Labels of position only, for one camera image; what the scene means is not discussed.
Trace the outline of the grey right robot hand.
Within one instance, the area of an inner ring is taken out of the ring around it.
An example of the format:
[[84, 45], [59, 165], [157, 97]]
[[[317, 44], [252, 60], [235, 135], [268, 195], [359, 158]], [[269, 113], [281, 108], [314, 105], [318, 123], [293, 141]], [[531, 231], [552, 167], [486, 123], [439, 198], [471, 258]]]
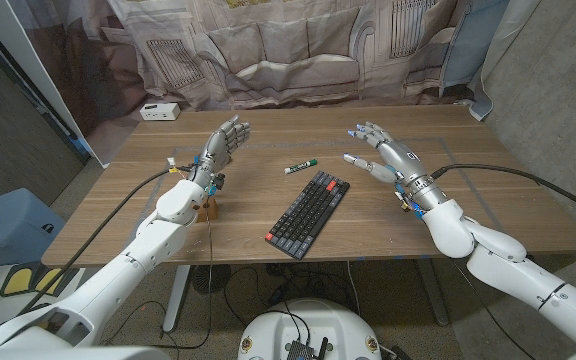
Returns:
[[394, 140], [379, 125], [371, 122], [358, 124], [357, 129], [349, 130], [348, 134], [375, 149], [384, 164], [344, 154], [346, 162], [367, 171], [381, 182], [401, 185], [409, 191], [409, 198], [424, 211], [430, 211], [448, 200], [431, 179], [419, 157], [405, 144]]

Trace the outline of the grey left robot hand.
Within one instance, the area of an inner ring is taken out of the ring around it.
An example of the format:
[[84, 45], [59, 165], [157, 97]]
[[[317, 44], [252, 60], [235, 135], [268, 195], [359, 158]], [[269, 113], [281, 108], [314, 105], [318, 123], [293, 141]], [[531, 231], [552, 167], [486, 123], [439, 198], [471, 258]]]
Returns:
[[230, 161], [234, 151], [250, 136], [250, 124], [240, 123], [239, 116], [220, 125], [209, 137], [198, 157], [197, 165], [187, 179], [206, 188]]

